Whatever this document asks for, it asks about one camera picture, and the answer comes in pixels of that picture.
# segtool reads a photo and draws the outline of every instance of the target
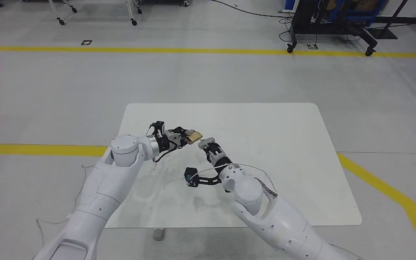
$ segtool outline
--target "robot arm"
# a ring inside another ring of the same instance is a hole
[[[234,196],[233,212],[268,245],[283,250],[296,260],[350,260],[320,237],[287,200],[259,179],[245,175],[244,169],[231,162],[214,138],[202,140],[198,146],[215,167],[217,183]],[[199,182],[197,174],[190,176],[194,171],[187,168],[185,172],[188,186],[206,184]],[[261,216],[256,216],[261,210],[263,195],[268,199],[268,205]]]
[[[34,258],[35,260],[96,259],[99,236],[113,212],[129,194],[144,161],[155,160],[202,135],[177,127],[164,130],[164,122],[151,124],[150,136],[114,138],[84,183],[79,204],[66,227]]]

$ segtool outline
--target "white cylinder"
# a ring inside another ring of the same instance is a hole
[[[137,138],[131,135],[120,135],[111,141],[111,151],[116,166],[130,167],[136,161],[138,153]]]

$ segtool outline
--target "cart wheel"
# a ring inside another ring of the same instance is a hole
[[[372,49],[367,49],[367,51],[365,52],[365,56],[369,57],[374,53],[374,51]]]

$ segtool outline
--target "caster wheel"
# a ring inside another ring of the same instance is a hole
[[[365,52],[365,56],[369,57],[371,56],[375,50],[371,49],[370,47],[367,48],[367,51]]]

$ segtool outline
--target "equipment stand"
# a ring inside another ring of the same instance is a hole
[[[408,0],[403,0],[400,6],[397,8],[396,12],[391,16],[390,21],[383,29],[367,29],[368,32],[375,38],[375,39],[394,39],[397,40],[397,36],[395,36],[390,30],[390,25],[396,20],[398,13],[403,9],[404,5],[408,2]]]

